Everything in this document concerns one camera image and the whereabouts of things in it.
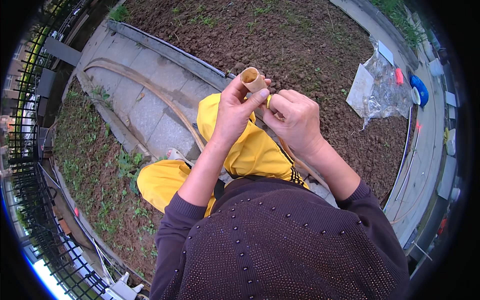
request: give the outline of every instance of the yellow ring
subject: yellow ring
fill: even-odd
[[[268,95],[267,97],[267,109],[270,108],[270,99],[272,99],[272,95]]]

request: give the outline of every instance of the person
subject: person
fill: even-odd
[[[322,137],[318,104],[281,90],[269,101],[280,120],[266,108],[267,89],[244,100],[247,92],[237,76],[199,103],[207,144],[194,166],[181,156],[139,174],[142,196],[165,213],[150,299],[403,298],[406,257],[372,190]],[[255,125],[257,107],[340,209],[309,191]],[[216,199],[222,165],[236,179]]]

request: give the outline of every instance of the building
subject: building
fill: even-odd
[[[27,41],[22,40],[13,53],[10,66],[8,68],[7,75],[5,76],[5,83],[2,87],[2,98],[18,98],[18,92],[14,89],[19,89],[20,83],[16,80],[21,80],[22,73],[19,70],[23,70],[25,64],[22,60],[28,60],[30,53],[25,52],[28,48]]]

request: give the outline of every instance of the concrete path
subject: concrete path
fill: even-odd
[[[108,58],[121,63],[152,80],[191,123],[196,123],[198,103],[208,95],[220,93],[175,62],[109,30],[105,22],[84,47],[73,75],[97,58]],[[91,68],[86,73],[94,85],[103,86],[110,94],[107,100],[112,101],[113,111],[156,158],[163,157],[169,147],[179,149],[189,160],[198,158],[200,151],[184,124],[148,89],[105,69]],[[261,121],[258,121],[257,126],[267,130],[267,133],[276,139],[275,134]],[[220,178],[225,182],[231,180],[225,172]],[[328,190],[317,184],[310,186],[314,192],[336,207],[335,199]]]
[[[351,1],[330,1],[340,7],[371,35],[381,40],[393,53],[394,62],[402,69],[404,76],[408,78],[406,73],[408,64],[405,56],[402,54],[400,47],[379,24]],[[423,48],[418,47],[418,51],[420,65],[414,74],[426,85],[430,97],[424,110],[418,109],[418,125],[416,128],[411,128],[410,133],[414,134],[411,151],[405,160],[398,183],[392,191],[392,199],[384,210],[387,218],[393,223],[393,229],[402,246],[407,243],[411,233],[420,222],[435,189],[443,147],[445,104],[442,85],[438,77],[432,77]],[[417,135],[420,136],[417,146],[414,147]],[[409,176],[406,179],[405,186],[400,191],[411,162],[412,167]]]

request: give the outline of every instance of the hand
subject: hand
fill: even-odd
[[[326,143],[320,134],[318,104],[307,96],[294,90],[281,90],[272,96],[270,107],[284,120],[279,120],[262,105],[265,124],[307,161]]]
[[[262,77],[267,85],[271,84],[270,79]],[[248,89],[241,83],[240,76],[235,77],[225,88],[220,96],[215,129],[210,140],[232,147],[245,131],[252,112],[270,94],[267,89],[262,89],[245,101],[247,93]]]

